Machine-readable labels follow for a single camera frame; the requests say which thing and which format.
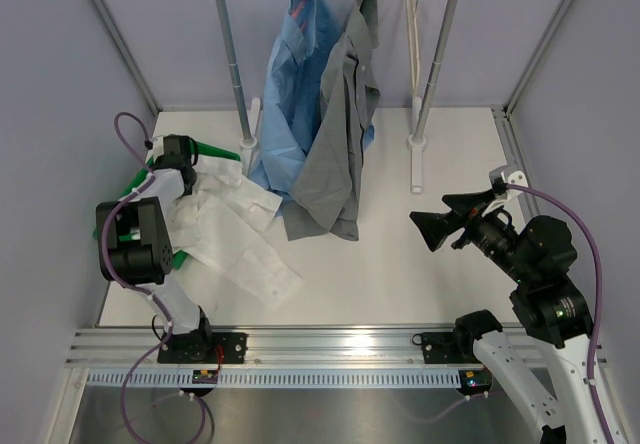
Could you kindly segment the metal wire hanger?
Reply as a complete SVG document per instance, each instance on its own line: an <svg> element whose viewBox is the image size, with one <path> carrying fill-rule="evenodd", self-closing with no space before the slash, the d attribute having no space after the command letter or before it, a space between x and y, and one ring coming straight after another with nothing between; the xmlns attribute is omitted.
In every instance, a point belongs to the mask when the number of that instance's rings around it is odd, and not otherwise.
<svg viewBox="0 0 640 444"><path fill-rule="evenodd" d="M407 26L407 42L409 52L409 69L411 83L411 97L417 97L421 82L421 45L419 30L419 0L405 0L405 15Z"/></svg>

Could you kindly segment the white shirt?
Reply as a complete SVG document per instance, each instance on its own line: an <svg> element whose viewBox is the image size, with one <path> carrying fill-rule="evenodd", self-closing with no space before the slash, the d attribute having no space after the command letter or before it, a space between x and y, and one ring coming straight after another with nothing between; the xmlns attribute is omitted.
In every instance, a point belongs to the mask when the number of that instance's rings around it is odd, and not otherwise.
<svg viewBox="0 0 640 444"><path fill-rule="evenodd" d="M198 146L196 182L190 195L169 207L172 245L276 308L302 278L265 240L282 198L248 179L243 164Z"/></svg>

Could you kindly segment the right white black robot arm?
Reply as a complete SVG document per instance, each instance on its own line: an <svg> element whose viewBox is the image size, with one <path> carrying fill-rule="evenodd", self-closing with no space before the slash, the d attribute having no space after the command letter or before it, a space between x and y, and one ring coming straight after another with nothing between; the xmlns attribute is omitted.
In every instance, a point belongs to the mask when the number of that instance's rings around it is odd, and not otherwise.
<svg viewBox="0 0 640 444"><path fill-rule="evenodd" d="M456 319L452 347L477 360L498 380L537 443L624 443L624 428L597 362L600 305L589 306L568 276L577 258L568 225L547 215L521 231L500 214L513 194L538 196L530 187L497 184L480 193L446 195L444 214L413 211L409 217L430 251L459 232L453 248L472 244L516 287L509 299L541 355L553 388L547 390L513 351L502 325L488 310Z"/></svg>

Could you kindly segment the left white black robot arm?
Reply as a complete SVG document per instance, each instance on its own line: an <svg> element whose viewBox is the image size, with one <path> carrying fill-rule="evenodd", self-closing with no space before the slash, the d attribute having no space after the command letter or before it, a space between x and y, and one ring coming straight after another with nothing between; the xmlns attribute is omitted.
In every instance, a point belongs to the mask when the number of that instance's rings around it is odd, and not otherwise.
<svg viewBox="0 0 640 444"><path fill-rule="evenodd" d="M170 277L174 250L165 213L192 194L197 161L193 139L166 136L141 182L96 208L102 275L141 296L160 319L163 362L202 363L215 348L204 311Z"/></svg>

